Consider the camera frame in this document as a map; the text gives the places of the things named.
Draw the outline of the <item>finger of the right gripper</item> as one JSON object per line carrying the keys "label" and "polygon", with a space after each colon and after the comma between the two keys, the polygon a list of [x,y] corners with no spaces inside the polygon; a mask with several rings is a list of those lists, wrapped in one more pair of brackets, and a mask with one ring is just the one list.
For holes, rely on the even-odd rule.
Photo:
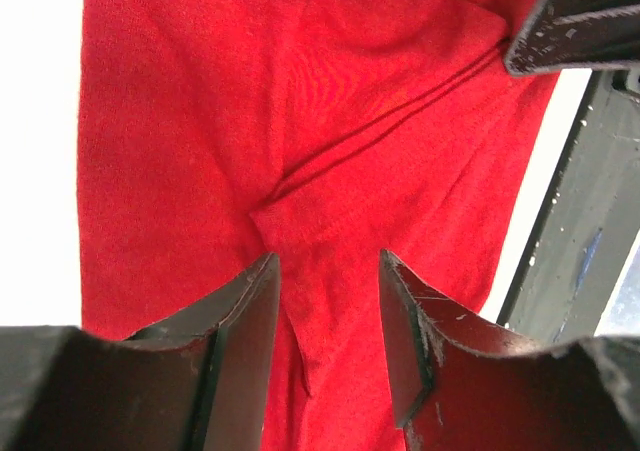
{"label": "finger of the right gripper", "polygon": [[513,76],[639,65],[639,0],[537,0],[504,58]]}

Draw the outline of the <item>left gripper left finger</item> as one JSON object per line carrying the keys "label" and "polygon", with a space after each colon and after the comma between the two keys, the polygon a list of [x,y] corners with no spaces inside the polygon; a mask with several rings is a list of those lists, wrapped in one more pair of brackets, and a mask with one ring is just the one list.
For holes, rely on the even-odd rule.
{"label": "left gripper left finger", "polygon": [[5,450],[256,450],[280,295],[267,254],[122,341],[74,326],[1,330]]}

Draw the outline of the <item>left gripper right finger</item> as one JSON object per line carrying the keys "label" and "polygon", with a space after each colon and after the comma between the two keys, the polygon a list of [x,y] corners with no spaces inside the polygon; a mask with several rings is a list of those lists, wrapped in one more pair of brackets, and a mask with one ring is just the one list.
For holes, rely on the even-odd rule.
{"label": "left gripper right finger", "polygon": [[410,450],[635,450],[639,341],[544,345],[491,323],[379,258],[396,426]]}

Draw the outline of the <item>red t shirt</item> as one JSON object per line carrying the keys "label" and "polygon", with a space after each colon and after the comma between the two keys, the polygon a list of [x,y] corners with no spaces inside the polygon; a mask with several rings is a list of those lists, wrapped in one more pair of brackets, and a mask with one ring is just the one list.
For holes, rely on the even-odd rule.
{"label": "red t shirt", "polygon": [[381,249],[479,311],[554,76],[535,0],[84,0],[82,322],[121,339],[278,254],[262,446],[401,450]]}

